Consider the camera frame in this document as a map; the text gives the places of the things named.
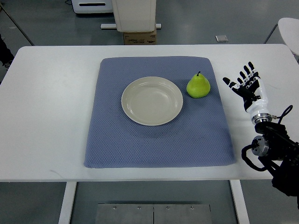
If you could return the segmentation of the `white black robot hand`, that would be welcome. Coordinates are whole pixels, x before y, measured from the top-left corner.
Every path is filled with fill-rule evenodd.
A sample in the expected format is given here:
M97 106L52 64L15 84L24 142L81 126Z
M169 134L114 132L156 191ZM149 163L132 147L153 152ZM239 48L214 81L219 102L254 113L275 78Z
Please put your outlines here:
M272 121L272 115L267 108L268 97L265 86L252 62L248 62L243 67L243 71L240 71L237 83L227 77L224 77L223 81L235 94L243 99L244 110L250 115L251 122L254 125Z

